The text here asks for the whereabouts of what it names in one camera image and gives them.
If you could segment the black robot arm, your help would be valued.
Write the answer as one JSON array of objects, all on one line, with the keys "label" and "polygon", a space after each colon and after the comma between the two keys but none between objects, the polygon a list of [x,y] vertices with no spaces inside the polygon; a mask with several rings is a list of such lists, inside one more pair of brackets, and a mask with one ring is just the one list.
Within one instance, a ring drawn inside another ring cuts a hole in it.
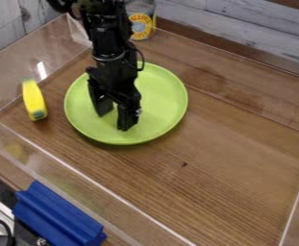
[{"label": "black robot arm", "polygon": [[60,13],[82,24],[92,43],[96,66],[85,69],[92,106],[104,116],[116,104],[116,128],[128,131],[138,122],[141,94],[134,86],[137,56],[141,52],[129,41],[132,23],[122,0],[46,0]]}]

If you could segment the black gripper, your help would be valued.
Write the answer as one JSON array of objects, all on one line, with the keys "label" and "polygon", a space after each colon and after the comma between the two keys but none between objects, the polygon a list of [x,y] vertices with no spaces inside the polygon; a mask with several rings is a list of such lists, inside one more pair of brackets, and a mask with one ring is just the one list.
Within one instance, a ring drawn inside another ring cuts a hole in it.
[{"label": "black gripper", "polygon": [[134,86],[142,67],[136,56],[94,57],[85,69],[88,94],[96,114],[104,116],[117,104],[116,128],[128,131],[138,122],[141,94]]}]

